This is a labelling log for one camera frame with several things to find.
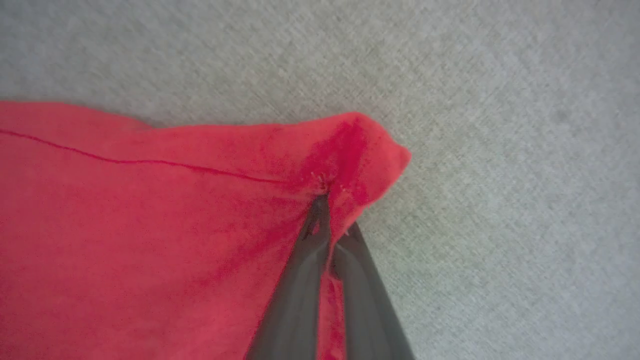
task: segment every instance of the tweezers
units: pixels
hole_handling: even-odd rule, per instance
[[[249,360],[316,360],[320,279],[331,232],[327,196],[317,197],[255,333]],[[411,348],[354,223],[336,243],[332,275],[342,281],[347,360],[413,360]]]

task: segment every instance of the gray background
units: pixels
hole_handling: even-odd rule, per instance
[[[640,1],[0,0],[0,97],[155,126],[344,111],[419,359],[640,359]]]

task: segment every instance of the gray surface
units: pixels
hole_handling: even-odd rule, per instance
[[[639,1],[2,0],[0,96],[157,126],[359,110],[419,359],[640,359]]]

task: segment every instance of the red cloth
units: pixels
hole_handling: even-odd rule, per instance
[[[332,240],[410,159],[360,113],[153,129],[0,102],[0,358],[240,359],[313,198]],[[319,359],[344,359],[340,282]]]

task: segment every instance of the red garment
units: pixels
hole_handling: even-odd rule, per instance
[[[359,113],[153,129],[0,102],[0,358],[240,359],[317,194],[332,240],[409,152]],[[344,359],[340,282],[319,359]]]

